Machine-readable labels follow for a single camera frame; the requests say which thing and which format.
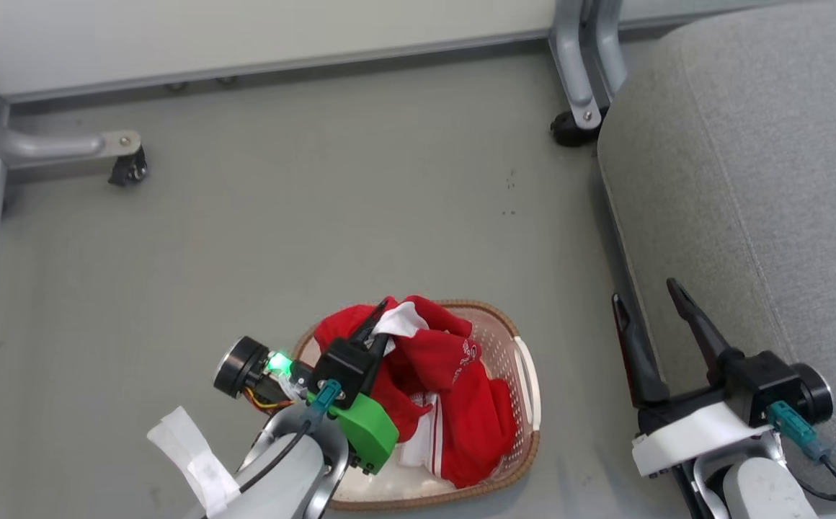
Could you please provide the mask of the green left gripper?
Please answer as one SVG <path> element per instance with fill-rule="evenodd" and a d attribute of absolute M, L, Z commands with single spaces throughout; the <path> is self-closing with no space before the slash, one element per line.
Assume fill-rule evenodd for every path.
<path fill-rule="evenodd" d="M 383 299 L 369 312 L 351 334 L 353 344 L 366 345 L 387 305 L 388 301 Z M 370 355 L 374 358 L 370 375 L 378 374 L 390 338 L 388 334 L 375 335 L 370 345 Z M 347 408 L 335 404 L 334 416 L 353 450 L 357 465 L 368 475 L 378 475 L 399 442 L 399 430 L 385 408 L 368 395 L 359 394 Z"/>

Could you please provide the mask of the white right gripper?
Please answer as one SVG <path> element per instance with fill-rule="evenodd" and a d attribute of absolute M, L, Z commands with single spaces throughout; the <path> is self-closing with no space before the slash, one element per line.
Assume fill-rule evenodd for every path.
<path fill-rule="evenodd" d="M 666 279 L 668 293 L 680 318 L 697 342 L 711 386 L 725 381 L 725 365 L 742 359 L 682 283 Z M 773 429 L 767 421 L 748 426 L 724 401 L 724 389 L 702 389 L 675 397 L 659 373 L 648 335 L 639 315 L 629 310 L 619 293 L 612 296 L 613 319 L 628 378 L 630 400 L 636 410 L 638 435 L 632 457 L 640 476 L 657 474 Z"/>

